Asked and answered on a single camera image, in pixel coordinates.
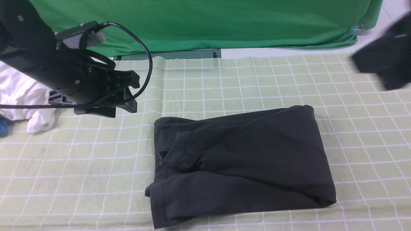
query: black robotic arm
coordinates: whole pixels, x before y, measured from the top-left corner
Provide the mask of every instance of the black robotic arm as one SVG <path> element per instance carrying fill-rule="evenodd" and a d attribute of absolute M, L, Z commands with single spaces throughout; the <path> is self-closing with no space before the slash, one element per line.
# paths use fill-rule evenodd
<path fill-rule="evenodd" d="M 105 41 L 102 30 L 116 26 L 146 51 L 149 71 L 141 89 L 133 70 L 116 71 L 115 63 L 87 48 Z M 137 112 L 136 98 L 145 90 L 152 72 L 147 47 L 116 23 L 90 22 L 54 33 L 29 0 L 0 0 L 0 60 L 51 88 L 51 105 L 0 105 L 9 109 L 74 108 L 80 114 L 115 117 L 115 108 Z"/>

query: black cloth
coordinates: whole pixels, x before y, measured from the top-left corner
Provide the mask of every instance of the black cloth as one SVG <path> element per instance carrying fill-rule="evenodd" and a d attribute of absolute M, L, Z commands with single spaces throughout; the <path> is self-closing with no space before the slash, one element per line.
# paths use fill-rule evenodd
<path fill-rule="evenodd" d="M 336 202 L 314 109 L 155 122 L 154 228 L 198 216 L 324 208 Z"/>

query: folded black pants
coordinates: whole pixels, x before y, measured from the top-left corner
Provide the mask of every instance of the folded black pants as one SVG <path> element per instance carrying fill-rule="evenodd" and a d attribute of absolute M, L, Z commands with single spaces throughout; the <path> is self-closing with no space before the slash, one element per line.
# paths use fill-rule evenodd
<path fill-rule="evenodd" d="M 197 216 L 324 208 L 335 187 L 314 110 L 155 122 L 154 228 Z"/>

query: white fabric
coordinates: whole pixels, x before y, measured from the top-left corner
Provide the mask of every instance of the white fabric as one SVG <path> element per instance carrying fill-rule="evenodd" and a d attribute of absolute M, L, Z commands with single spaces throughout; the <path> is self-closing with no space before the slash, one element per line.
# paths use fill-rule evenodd
<path fill-rule="evenodd" d="M 0 104 L 48 104 L 50 89 L 0 62 Z M 55 109 L 0 109 L 0 116 L 9 120 L 29 120 L 27 133 L 49 130 L 55 120 Z"/>

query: floor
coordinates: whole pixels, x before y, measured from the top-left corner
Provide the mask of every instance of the floor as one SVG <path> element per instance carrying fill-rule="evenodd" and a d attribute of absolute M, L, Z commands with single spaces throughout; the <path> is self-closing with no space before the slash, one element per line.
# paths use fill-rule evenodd
<path fill-rule="evenodd" d="M 304 54 L 329 54 L 329 53 L 351 53 L 369 42 L 376 39 L 395 20 L 411 10 L 409 0 L 384 0 L 377 26 L 370 30 L 367 35 L 359 36 L 358 43 L 341 49 L 332 50 L 300 50 L 284 48 L 244 48 L 244 49 L 222 49 L 222 58 L 244 58 L 244 57 L 274 57 Z"/>

